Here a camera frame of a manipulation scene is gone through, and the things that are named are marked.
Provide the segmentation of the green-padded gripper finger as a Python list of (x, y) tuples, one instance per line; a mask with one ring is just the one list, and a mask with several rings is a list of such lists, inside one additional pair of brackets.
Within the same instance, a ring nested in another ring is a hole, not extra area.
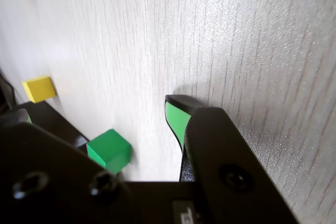
[(213, 223), (297, 222), (222, 108), (169, 94), (165, 118), (202, 187)]

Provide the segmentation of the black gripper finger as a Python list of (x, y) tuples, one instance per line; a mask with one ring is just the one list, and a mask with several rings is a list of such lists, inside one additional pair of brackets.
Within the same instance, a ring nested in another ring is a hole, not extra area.
[(1, 117), (1, 223), (138, 223), (130, 192), (81, 151), (28, 122)]

